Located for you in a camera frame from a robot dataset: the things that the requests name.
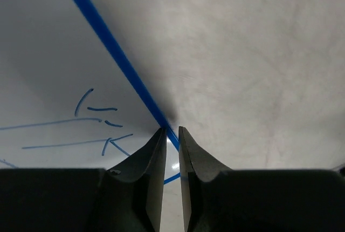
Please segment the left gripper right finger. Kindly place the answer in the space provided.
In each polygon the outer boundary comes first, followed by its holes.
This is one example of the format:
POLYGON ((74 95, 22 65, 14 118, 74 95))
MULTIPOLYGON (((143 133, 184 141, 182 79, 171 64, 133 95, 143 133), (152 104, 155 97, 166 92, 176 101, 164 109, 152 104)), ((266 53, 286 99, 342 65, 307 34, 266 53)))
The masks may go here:
POLYGON ((185 231, 269 231, 248 180, 178 129, 185 231))

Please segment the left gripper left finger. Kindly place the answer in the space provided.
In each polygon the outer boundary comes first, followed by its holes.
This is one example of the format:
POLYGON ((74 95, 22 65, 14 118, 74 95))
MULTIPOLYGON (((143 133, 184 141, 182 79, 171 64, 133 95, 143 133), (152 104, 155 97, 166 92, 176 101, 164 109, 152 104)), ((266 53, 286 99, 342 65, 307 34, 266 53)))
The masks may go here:
POLYGON ((149 141, 102 178, 89 231, 159 231, 167 154, 167 131, 149 141))

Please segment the blue framed small whiteboard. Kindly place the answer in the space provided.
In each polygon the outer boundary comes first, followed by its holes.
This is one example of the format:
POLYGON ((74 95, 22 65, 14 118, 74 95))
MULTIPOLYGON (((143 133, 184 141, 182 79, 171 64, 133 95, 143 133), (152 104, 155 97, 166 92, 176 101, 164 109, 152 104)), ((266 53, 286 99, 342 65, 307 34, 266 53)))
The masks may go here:
POLYGON ((167 131, 90 0, 1 0, 1 231, 89 231, 102 178, 167 131))

